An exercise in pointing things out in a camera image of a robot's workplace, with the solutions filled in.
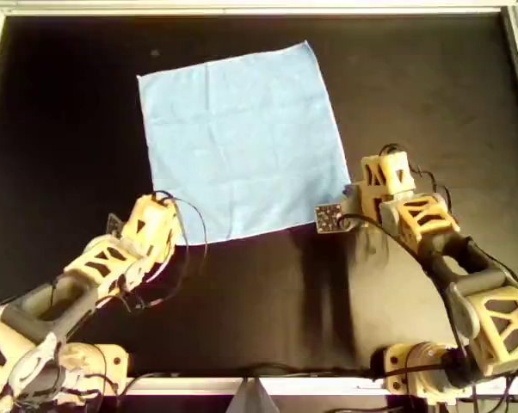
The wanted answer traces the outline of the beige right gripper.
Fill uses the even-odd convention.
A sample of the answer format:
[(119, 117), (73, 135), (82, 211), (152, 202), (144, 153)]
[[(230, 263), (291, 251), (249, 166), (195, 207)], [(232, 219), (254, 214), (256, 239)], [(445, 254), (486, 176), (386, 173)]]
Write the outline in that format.
[(416, 218), (406, 205), (416, 188), (404, 151), (384, 152), (361, 160), (362, 179), (345, 189), (347, 200), (343, 220), (345, 228), (359, 224), (360, 215), (372, 219), (385, 228), (416, 226)]

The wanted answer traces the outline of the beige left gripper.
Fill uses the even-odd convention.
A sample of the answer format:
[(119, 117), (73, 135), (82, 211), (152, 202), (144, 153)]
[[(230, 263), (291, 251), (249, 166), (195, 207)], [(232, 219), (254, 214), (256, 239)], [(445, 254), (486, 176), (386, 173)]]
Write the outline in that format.
[(181, 223), (174, 202), (162, 203), (150, 194), (136, 200), (121, 231), (121, 239), (152, 263), (167, 262), (180, 236)]

